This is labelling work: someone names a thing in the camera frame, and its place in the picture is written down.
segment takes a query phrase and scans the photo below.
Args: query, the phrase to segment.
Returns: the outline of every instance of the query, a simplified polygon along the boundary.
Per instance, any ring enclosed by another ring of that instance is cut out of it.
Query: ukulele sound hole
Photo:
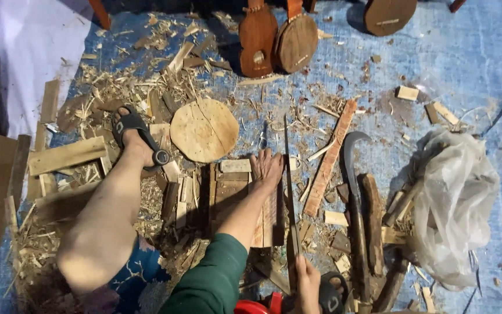
[[[263,61],[264,61],[264,53],[262,52],[262,50],[259,50],[253,55],[253,62],[255,62],[256,64],[260,64]]]

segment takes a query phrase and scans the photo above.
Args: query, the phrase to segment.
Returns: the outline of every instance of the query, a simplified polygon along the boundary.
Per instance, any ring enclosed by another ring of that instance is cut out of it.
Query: plastic bag
[[[415,197],[415,252],[422,267],[442,283],[475,286],[468,252],[487,244],[487,219],[499,191],[499,175],[485,156],[485,142],[438,130],[422,160],[446,144],[422,170]]]

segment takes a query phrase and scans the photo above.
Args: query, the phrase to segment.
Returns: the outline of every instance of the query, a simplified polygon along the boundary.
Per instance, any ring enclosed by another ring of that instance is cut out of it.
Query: red plastic stool
[[[281,314],[282,313],[282,294],[272,293],[269,308],[266,308],[259,302],[248,300],[239,300],[235,305],[234,314]]]

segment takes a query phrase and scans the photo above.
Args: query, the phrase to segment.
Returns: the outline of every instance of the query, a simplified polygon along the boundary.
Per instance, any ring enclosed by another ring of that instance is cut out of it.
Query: black sandal
[[[128,115],[121,116],[119,114],[119,109],[125,108],[129,111]],[[143,141],[152,149],[154,152],[152,154],[152,161],[154,161],[154,166],[144,167],[143,169],[148,172],[154,172],[158,168],[170,162],[170,155],[165,150],[160,149],[156,141],[150,135],[150,130],[143,121],[143,118],[138,114],[138,112],[131,106],[121,106],[115,113],[118,113],[121,118],[115,121],[115,117],[112,119],[112,133],[119,145],[119,148],[123,149],[123,132],[127,130],[136,129],[139,132],[139,136]]]
[[[340,286],[344,288],[342,295],[338,293],[330,282],[332,278],[340,279]],[[319,305],[323,314],[342,314],[344,313],[343,299],[347,299],[348,287],[344,277],[337,272],[328,272],[321,276],[321,285],[319,286]]]

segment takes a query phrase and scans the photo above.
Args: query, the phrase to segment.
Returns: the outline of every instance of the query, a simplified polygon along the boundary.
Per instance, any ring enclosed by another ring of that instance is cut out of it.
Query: wooden handle
[[[302,0],[287,0],[288,4],[288,19],[294,18],[297,15],[301,14],[301,4],[303,4]]]
[[[247,7],[249,9],[260,8],[264,4],[264,0],[247,0]]]

